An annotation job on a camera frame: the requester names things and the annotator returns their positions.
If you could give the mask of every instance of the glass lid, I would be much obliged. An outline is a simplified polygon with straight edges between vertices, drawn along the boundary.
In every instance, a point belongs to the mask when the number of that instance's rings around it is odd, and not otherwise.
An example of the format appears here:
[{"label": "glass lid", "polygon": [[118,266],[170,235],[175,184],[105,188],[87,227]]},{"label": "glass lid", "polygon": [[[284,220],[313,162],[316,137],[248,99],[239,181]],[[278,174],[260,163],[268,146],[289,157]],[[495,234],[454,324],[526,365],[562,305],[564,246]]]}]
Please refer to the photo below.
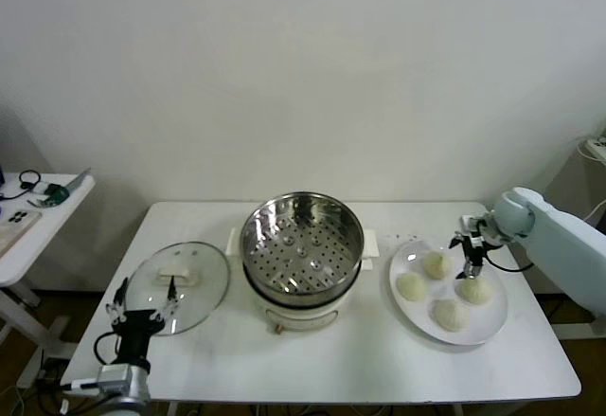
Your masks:
[{"label": "glass lid", "polygon": [[229,283],[229,262],[207,243],[169,245],[141,263],[129,280],[126,310],[162,309],[174,278],[177,309],[157,335],[182,333],[206,319],[221,303]]}]

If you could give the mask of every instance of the cable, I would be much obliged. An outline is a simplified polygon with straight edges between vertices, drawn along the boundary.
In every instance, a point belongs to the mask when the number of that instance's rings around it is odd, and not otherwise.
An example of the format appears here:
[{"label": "cable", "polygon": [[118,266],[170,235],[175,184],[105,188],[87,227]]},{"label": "cable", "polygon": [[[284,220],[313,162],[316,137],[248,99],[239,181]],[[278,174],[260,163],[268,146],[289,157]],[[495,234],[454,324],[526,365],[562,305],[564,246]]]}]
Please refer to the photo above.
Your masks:
[{"label": "cable", "polygon": [[[36,181],[32,182],[32,181],[24,180],[23,176],[26,174],[30,174],[30,173],[36,175]],[[14,195],[14,196],[4,196],[3,193],[0,193],[0,201],[16,200],[17,198],[22,197],[26,193],[30,193],[32,190],[34,190],[34,188],[38,185],[38,183],[40,181],[42,181],[42,176],[35,170],[25,170],[25,171],[19,173],[19,181],[21,182],[21,188],[24,190],[21,193]]]},{"label": "cable", "polygon": [[[82,408],[82,409],[73,409],[71,411],[67,411],[67,413],[65,413],[65,416],[77,416],[80,414],[84,414],[84,413],[88,413],[89,411],[100,407],[101,405],[105,404],[106,402],[112,400],[113,398],[117,397],[120,394],[108,394],[105,397],[103,397],[100,400],[97,400],[96,402],[92,403],[91,405],[89,405],[88,407]],[[47,416],[62,416],[61,413],[53,413],[52,411],[48,410],[48,408],[46,408],[43,405],[43,401],[42,401],[42,394],[40,392],[38,392],[36,394],[37,399],[38,399],[38,407],[40,408],[40,410],[42,411],[42,413],[44,413]]]},{"label": "cable", "polygon": [[583,222],[587,222],[589,219],[591,219],[594,214],[597,212],[598,209],[600,209],[602,206],[606,205],[606,200],[602,200],[599,203],[597,203],[596,207],[592,209],[592,211],[590,213],[588,213],[585,217],[583,217]]},{"label": "cable", "polygon": [[377,411],[375,411],[374,413],[369,413],[369,414],[365,414],[361,411],[358,411],[354,406],[349,406],[351,408],[351,410],[356,413],[358,416],[379,416],[384,409],[386,409],[387,407],[385,405],[383,405],[382,407],[380,407]]},{"label": "cable", "polygon": [[200,416],[200,414],[202,414],[200,412],[202,410],[202,405],[203,404],[199,404],[196,409],[191,409],[190,411],[188,411],[186,416]]},{"label": "cable", "polygon": [[93,353],[95,354],[97,361],[100,362],[103,366],[107,365],[107,362],[105,362],[105,360],[98,353],[98,343],[101,341],[101,339],[109,337],[110,335],[117,335],[117,333],[115,333],[114,331],[108,331],[107,333],[103,333],[99,337],[97,337],[97,340],[95,340],[95,343],[93,344]]},{"label": "cable", "polygon": [[524,272],[524,271],[530,269],[532,266],[534,266],[534,262],[532,262],[528,266],[521,267],[520,269],[507,269],[506,267],[499,266],[496,262],[491,260],[488,255],[485,255],[484,258],[486,258],[488,260],[488,262],[490,264],[492,264],[494,267],[496,267],[497,269],[501,269],[502,271],[505,271],[505,272]]},{"label": "cable", "polygon": [[10,414],[13,414],[14,411],[15,411],[15,409],[17,409],[17,407],[20,407],[21,408],[21,416],[23,416],[24,414],[26,414],[26,403],[23,400],[23,396],[21,395],[21,392],[19,392],[19,390],[17,389],[17,387],[15,385],[11,385],[8,388],[4,389],[2,392],[0,392],[0,397],[2,397],[4,394],[6,394],[7,392],[9,392],[11,389],[14,389],[15,393],[17,394],[17,403],[15,404],[15,406],[10,411]]},{"label": "cable", "polygon": [[586,154],[585,152],[583,152],[580,148],[580,145],[582,143],[584,143],[585,141],[580,141],[577,143],[577,152],[582,155],[583,157],[585,157],[587,160],[593,160],[594,162],[602,162],[602,163],[606,163],[604,161],[603,158],[596,158],[596,157],[592,157],[591,155]]}]

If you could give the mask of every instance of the table leg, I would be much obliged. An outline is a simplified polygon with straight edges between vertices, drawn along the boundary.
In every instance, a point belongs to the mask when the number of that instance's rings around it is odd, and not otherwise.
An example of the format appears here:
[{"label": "table leg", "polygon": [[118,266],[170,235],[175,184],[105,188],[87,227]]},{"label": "table leg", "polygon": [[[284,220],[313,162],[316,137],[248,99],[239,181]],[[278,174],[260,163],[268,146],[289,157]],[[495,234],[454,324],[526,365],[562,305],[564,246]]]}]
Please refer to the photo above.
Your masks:
[{"label": "table leg", "polygon": [[463,406],[461,404],[453,404],[453,415],[465,416],[465,413],[463,412]]},{"label": "table leg", "polygon": [[591,323],[552,324],[551,329],[559,340],[606,338],[606,317],[598,317]]},{"label": "table leg", "polygon": [[33,384],[40,368],[40,358],[43,350],[46,358],[70,359],[78,345],[59,340],[61,332],[69,322],[69,317],[55,318],[50,329],[47,329],[30,315],[26,309],[2,291],[0,291],[0,317],[11,328],[16,329],[39,346],[36,353],[29,359],[26,368],[17,381],[17,386],[21,389],[29,388]]},{"label": "table leg", "polygon": [[486,404],[474,411],[470,416],[509,416],[529,402],[510,402],[503,404]]},{"label": "table leg", "polygon": [[31,291],[31,285],[23,278],[14,285],[9,287],[11,293],[14,293],[29,307],[38,307],[40,305],[40,298],[38,298],[33,291]]},{"label": "table leg", "polygon": [[177,416],[177,409],[179,409],[178,402],[170,402],[169,410],[167,411],[167,416]]}]

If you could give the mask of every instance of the white robotic arm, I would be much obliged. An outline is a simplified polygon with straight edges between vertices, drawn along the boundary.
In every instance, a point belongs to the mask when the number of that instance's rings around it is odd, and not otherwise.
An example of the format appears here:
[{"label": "white robotic arm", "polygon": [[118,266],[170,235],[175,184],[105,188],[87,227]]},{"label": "white robotic arm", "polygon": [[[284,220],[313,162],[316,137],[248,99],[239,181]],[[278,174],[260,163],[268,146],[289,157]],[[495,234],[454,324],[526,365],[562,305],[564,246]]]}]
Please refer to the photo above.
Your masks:
[{"label": "white robotic arm", "polygon": [[606,236],[578,217],[555,209],[533,190],[515,188],[501,195],[492,212],[471,218],[467,228],[454,240],[464,246],[464,277],[479,274],[478,256],[517,242],[578,305],[606,314]]}]

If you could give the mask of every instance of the robotic arm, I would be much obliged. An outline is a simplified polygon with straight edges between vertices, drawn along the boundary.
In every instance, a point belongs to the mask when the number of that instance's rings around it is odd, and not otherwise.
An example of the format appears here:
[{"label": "robotic arm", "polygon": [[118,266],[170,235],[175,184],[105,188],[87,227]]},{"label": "robotic arm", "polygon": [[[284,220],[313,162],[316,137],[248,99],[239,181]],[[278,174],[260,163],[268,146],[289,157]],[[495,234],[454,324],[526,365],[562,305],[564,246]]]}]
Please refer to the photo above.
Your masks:
[{"label": "robotic arm", "polygon": [[504,192],[482,217],[464,217],[451,248],[461,244],[459,278],[474,279],[490,250],[519,243],[528,257],[578,305],[606,314],[606,237],[578,217],[561,212],[529,189]]},{"label": "robotic arm", "polygon": [[144,413],[151,400],[148,390],[151,365],[147,360],[150,339],[164,329],[166,319],[179,305],[174,277],[170,279],[165,306],[157,310],[126,310],[127,286],[128,279],[124,279],[114,301],[105,307],[114,332],[120,336],[116,360],[101,366],[97,378],[76,380],[62,387],[63,390],[98,389],[99,394],[105,396],[99,414],[109,416]]}]

